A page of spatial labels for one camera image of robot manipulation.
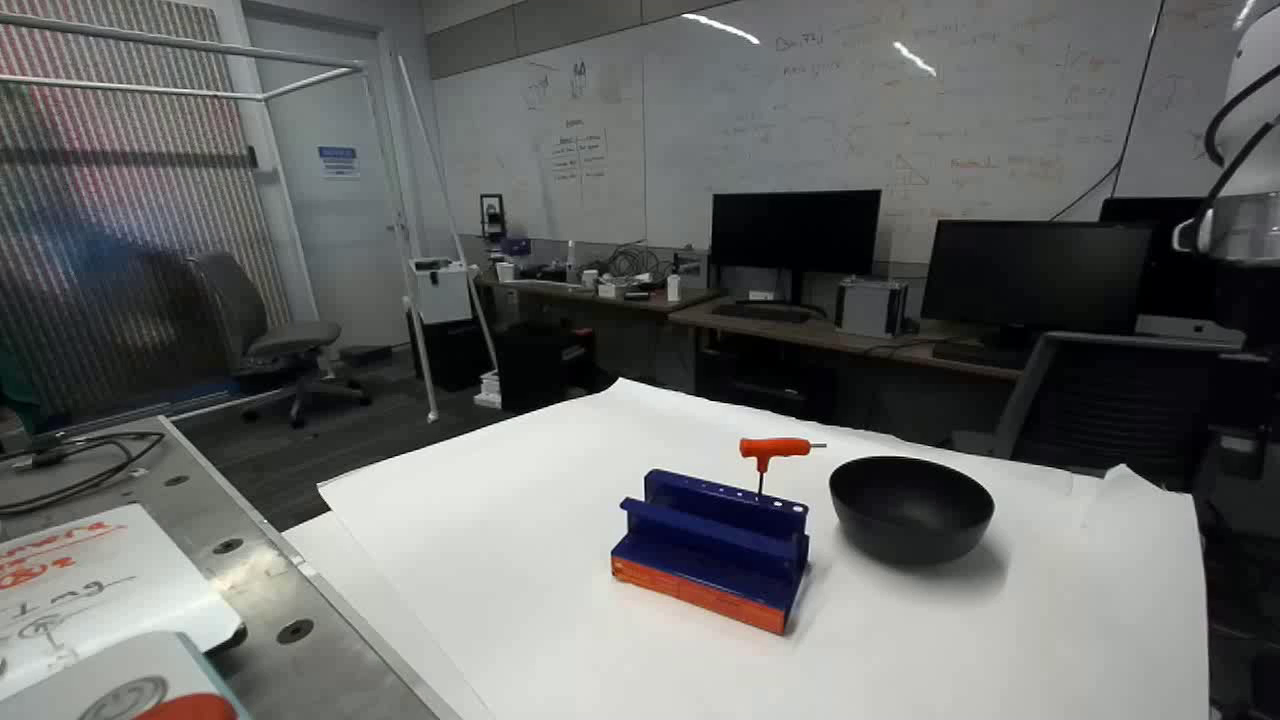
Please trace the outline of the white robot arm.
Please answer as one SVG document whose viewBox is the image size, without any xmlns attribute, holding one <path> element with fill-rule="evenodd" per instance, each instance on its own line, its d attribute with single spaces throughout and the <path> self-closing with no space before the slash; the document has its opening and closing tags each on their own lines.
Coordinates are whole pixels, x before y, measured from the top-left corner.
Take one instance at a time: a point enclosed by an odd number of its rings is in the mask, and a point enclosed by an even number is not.
<svg viewBox="0 0 1280 720">
<path fill-rule="evenodd" d="M 1280 0 L 1249 0 L 1226 105 L 1206 130 L 1218 182 L 1173 249 L 1226 265 L 1280 265 Z"/>
</svg>

